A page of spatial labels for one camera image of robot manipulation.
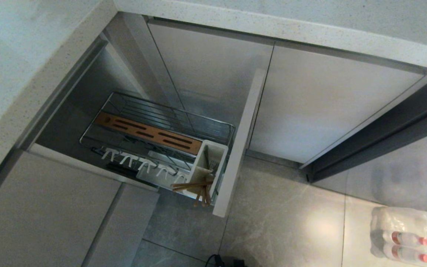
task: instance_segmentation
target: white cabinet door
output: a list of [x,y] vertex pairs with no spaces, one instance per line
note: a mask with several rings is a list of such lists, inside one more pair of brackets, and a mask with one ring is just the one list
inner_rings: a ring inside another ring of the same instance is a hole
[[363,128],[370,117],[378,118],[383,107],[423,76],[410,66],[361,59],[277,43],[249,148],[308,162]]
[[238,127],[273,41],[160,20],[148,25],[185,110]]
[[23,152],[0,185],[0,266],[80,266],[120,185]]

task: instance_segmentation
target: red bottle cap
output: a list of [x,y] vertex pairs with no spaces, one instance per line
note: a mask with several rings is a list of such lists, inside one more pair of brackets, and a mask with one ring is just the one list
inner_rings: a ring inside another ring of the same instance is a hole
[[420,254],[420,261],[427,262],[427,255],[426,254]]
[[421,245],[427,245],[427,238],[420,238],[419,241]]

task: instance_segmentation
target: speckled countertop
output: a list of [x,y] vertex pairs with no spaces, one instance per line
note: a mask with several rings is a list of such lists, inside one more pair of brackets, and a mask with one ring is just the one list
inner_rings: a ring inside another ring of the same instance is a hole
[[0,163],[117,11],[381,56],[427,67],[427,1],[0,2]]

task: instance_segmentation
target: metal rack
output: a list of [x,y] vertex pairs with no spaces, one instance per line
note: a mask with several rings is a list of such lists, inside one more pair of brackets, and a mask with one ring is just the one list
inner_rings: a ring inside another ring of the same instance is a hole
[[[211,140],[228,147],[231,147],[235,131],[235,127],[229,123],[170,108],[125,93],[111,93],[97,116],[100,112],[117,115],[200,141]],[[120,155],[123,152],[128,153],[141,159],[149,159],[155,164],[169,166],[176,173],[179,170],[187,174],[191,171],[196,155],[97,125],[94,123],[95,118],[79,140],[84,147],[99,154],[108,149],[117,150]]]

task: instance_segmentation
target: drawer front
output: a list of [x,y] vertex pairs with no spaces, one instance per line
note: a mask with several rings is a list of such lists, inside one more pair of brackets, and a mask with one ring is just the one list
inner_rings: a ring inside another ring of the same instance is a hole
[[257,69],[251,83],[242,119],[240,120],[239,127],[237,128],[234,144],[230,153],[230,159],[227,163],[222,183],[218,190],[215,208],[213,209],[214,215],[225,217],[230,209],[245,150],[247,149],[248,141],[251,138],[251,130],[253,129],[254,118],[258,111],[259,99],[263,91],[265,80],[266,70]]

